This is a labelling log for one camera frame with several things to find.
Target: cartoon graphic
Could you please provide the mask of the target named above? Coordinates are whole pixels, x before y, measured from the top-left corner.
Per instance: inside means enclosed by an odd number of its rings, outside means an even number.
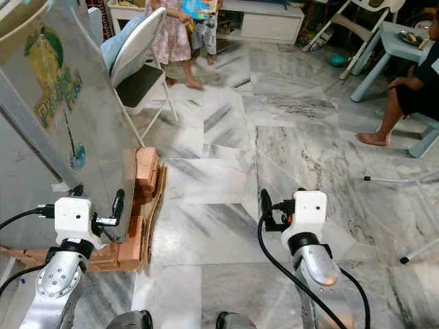
[[[55,31],[42,24],[27,37],[24,56],[29,60],[43,95],[34,106],[41,125],[48,129],[62,102],[73,109],[82,88],[79,73],[64,65],[62,44]]]

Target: colorful book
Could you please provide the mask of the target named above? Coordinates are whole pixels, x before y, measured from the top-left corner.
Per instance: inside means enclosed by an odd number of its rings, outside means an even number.
[[[217,4],[217,0],[183,0],[183,12],[193,19],[210,19],[217,12]]]

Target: table leg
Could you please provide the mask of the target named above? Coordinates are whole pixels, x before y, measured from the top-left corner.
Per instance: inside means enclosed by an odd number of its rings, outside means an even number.
[[[374,82],[380,72],[383,70],[384,66],[388,63],[392,56],[385,53],[384,56],[379,60],[377,65],[372,69],[368,76],[363,80],[363,82],[355,89],[354,93],[351,95],[351,99],[356,102],[360,102],[363,99],[364,94],[369,89],[370,85]]]
[[[375,33],[373,39],[369,42],[368,47],[366,48],[366,50],[363,52],[363,55],[361,55],[361,57],[358,59],[357,64],[355,64],[353,70],[352,70],[352,75],[359,75],[361,73],[361,70],[364,68],[364,65],[366,65],[370,54],[372,53],[372,50],[377,46],[377,43],[380,39],[380,31],[377,31],[377,33]]]

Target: person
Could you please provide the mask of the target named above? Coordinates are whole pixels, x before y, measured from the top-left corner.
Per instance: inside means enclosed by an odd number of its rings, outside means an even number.
[[[190,23],[192,18],[181,11],[182,0],[147,0],[145,15],[149,16],[159,7],[166,8],[167,17],[153,47],[158,61],[164,65],[180,62],[185,73],[186,86],[202,90],[201,83],[192,75],[191,46],[185,27],[185,23]],[[166,82],[168,86],[172,86],[177,80],[166,77]]]
[[[428,33],[430,40],[439,40],[439,9]],[[398,77],[388,86],[389,95],[380,130],[374,134],[357,134],[359,141],[369,145],[389,145],[395,125],[402,117],[415,112],[439,120],[439,108],[435,105],[439,86],[439,42],[430,45],[425,50],[427,56],[423,56],[426,58],[421,58],[417,69],[411,67],[407,77]]]
[[[217,2],[217,12],[221,10],[223,0]],[[200,56],[201,48],[207,52],[207,64],[212,66],[215,64],[215,54],[217,53],[217,24],[218,13],[211,19],[203,21],[195,21],[195,32],[192,35],[192,60],[196,60]]]

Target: white high chair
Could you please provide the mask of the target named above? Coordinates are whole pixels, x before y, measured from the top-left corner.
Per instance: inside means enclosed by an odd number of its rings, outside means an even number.
[[[374,34],[378,31],[379,26],[382,24],[386,16],[389,12],[394,14],[394,20],[396,20],[396,13],[401,9],[403,6],[405,0],[383,0],[382,4],[379,6],[371,6],[370,2],[372,0],[348,0],[346,3],[338,10],[338,12],[333,16],[332,19],[329,20],[329,22],[316,34],[313,40],[303,47],[303,51],[309,51],[311,46],[319,39],[319,37],[328,29],[328,27],[334,23],[341,26],[344,26],[348,29],[350,29],[352,32],[357,34],[362,40],[363,44],[359,48],[358,52],[355,54],[351,62],[349,63],[346,70],[340,75],[341,80],[345,80],[348,77],[349,72],[354,67],[355,63],[358,61],[359,57],[363,53],[364,49],[367,47],[370,40],[372,40],[372,37]],[[358,5],[359,7],[370,11],[370,12],[378,12],[380,10],[384,10],[383,14],[375,24],[372,30],[368,30],[365,27],[356,24],[355,22],[351,21],[350,19],[346,18],[344,15],[342,15],[342,12],[346,9],[346,7],[350,4],[354,3],[355,5]]]

